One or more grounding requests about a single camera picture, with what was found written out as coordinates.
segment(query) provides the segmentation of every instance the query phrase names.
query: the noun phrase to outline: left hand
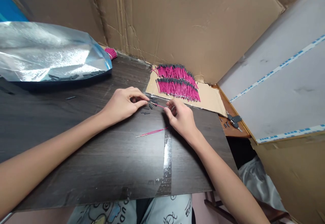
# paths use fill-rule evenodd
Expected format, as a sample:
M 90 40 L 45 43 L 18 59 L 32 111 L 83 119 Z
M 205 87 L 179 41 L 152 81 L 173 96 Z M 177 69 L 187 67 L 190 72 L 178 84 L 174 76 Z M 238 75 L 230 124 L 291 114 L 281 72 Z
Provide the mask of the left hand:
M 138 88 L 119 88 L 98 114 L 107 120 L 107 126 L 111 126 L 133 115 L 141 106 L 148 104 L 148 101 L 149 98 Z

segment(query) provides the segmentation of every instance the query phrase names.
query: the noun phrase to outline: silver foil bag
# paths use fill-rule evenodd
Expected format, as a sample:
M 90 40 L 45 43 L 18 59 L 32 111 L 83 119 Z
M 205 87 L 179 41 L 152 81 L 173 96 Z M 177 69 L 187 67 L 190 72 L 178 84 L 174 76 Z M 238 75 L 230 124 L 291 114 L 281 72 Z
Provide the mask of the silver foil bag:
M 0 22 L 0 75 L 7 81 L 78 80 L 112 69 L 88 33 L 37 22 Z

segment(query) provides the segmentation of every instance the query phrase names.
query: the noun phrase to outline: blue tape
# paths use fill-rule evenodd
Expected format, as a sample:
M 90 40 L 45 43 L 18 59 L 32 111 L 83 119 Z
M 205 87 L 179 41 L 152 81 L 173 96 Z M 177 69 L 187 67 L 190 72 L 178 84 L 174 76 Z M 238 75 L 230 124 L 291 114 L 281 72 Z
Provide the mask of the blue tape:
M 320 132 L 320 131 L 325 131 L 325 124 L 317 125 L 317 126 L 312 126 L 308 127 L 305 129 L 300 129 L 300 130 L 295 130 L 287 133 L 282 133 L 266 138 L 260 138 L 257 139 L 256 142 L 259 143 L 266 143 L 266 142 L 271 142 L 273 140 L 278 140 L 278 139 L 283 139 L 283 138 L 291 138 L 299 135 L 304 135 L 304 134 L 310 134 L 310 133 L 315 133 L 315 132 Z
M 295 55 L 293 55 L 291 58 L 287 59 L 285 62 L 283 62 L 277 68 L 275 68 L 273 71 L 269 72 L 266 76 L 262 77 L 260 80 L 258 80 L 257 82 L 255 82 L 253 85 L 249 86 L 243 92 L 241 92 L 240 94 L 238 94 L 237 96 L 235 96 L 234 98 L 232 98 L 229 102 L 230 103 L 234 102 L 236 99 L 238 99 L 239 97 L 243 96 L 248 91 L 252 90 L 254 87 L 256 87 L 257 85 L 259 85 L 261 82 L 264 82 L 266 79 L 268 79 L 271 76 L 273 76 L 275 73 L 277 73 L 278 71 L 280 71 L 281 69 L 283 69 L 285 66 L 289 65 L 290 63 L 292 63 L 293 61 L 295 61 L 296 59 L 298 59 L 304 53 L 308 52 L 312 48 L 315 48 L 317 44 L 319 44 L 320 42 L 322 42 L 324 40 L 325 40 L 325 35 L 322 35 L 321 37 L 319 37 L 318 39 L 316 39 L 315 41 L 313 41 L 310 45 L 306 46 L 305 48 L 303 48 L 302 50 L 300 50 L 298 53 L 296 53 Z

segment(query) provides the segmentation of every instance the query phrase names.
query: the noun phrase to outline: hand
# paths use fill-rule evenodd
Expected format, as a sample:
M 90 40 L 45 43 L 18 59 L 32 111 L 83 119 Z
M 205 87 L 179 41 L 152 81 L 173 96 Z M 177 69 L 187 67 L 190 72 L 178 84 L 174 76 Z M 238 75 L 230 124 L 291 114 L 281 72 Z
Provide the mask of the hand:
M 107 126 L 111 126 L 133 115 L 147 101 L 149 98 L 138 88 L 119 88 L 98 114 L 107 120 Z
M 164 111 L 172 127 L 175 128 L 189 144 L 194 142 L 200 132 L 195 125 L 192 110 L 179 99 L 172 99 L 168 101 L 166 105 L 168 107 L 165 107 Z

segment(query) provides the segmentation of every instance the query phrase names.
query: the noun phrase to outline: blue object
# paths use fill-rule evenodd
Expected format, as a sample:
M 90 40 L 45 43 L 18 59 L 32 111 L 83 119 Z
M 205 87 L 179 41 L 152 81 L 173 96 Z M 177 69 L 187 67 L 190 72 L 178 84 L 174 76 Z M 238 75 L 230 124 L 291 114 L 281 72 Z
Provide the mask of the blue object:
M 12 0 L 0 0 L 0 22 L 28 21 Z

